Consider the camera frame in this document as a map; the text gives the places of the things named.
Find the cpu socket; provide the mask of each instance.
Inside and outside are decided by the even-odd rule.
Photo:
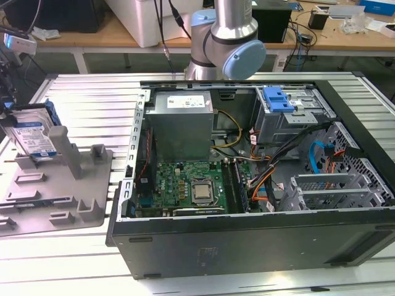
[[[214,193],[211,181],[192,181],[192,203],[196,205],[209,205],[214,202]]]

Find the open computer tower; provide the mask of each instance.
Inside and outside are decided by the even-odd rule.
[[[327,81],[141,82],[108,244],[135,279],[356,266],[395,164]]]

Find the blue hard drive label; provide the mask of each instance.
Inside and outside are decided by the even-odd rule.
[[[39,121],[18,123],[15,135],[24,150],[32,157],[52,157],[56,155],[54,144],[45,133],[45,127]]]

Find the floor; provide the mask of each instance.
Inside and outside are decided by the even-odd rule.
[[[162,54],[138,54],[130,55],[131,68],[125,68],[122,54],[88,54],[87,61],[92,73],[120,73],[120,72],[169,72],[166,58]],[[270,72],[274,56],[267,57],[260,69],[262,72]],[[307,61],[304,72],[333,72],[338,71],[338,65],[342,57],[317,57],[316,61]],[[17,100],[19,104],[26,104],[34,95],[37,85],[40,84],[45,74],[29,59],[23,61],[23,65],[12,73],[14,84],[18,90]],[[70,54],[37,54],[35,61],[41,65],[46,73],[78,73],[77,66]],[[189,55],[178,54],[172,56],[172,62],[177,72],[183,72],[188,66]],[[384,66],[384,62],[373,57],[351,57],[345,71],[360,71],[387,97],[391,98],[395,93],[395,64],[392,68]],[[287,71],[296,71],[296,67],[290,65]]]

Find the black box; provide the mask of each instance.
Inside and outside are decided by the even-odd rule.
[[[258,21],[258,39],[263,43],[284,42],[291,13],[283,0],[255,0],[252,17]]]
[[[33,21],[38,0],[18,0],[4,9],[7,20],[15,28],[26,31]],[[95,33],[104,20],[104,0],[42,1],[35,26],[46,30]]]
[[[322,30],[323,27],[325,27],[328,17],[328,14],[318,14],[312,12],[309,20],[309,28],[313,30]]]

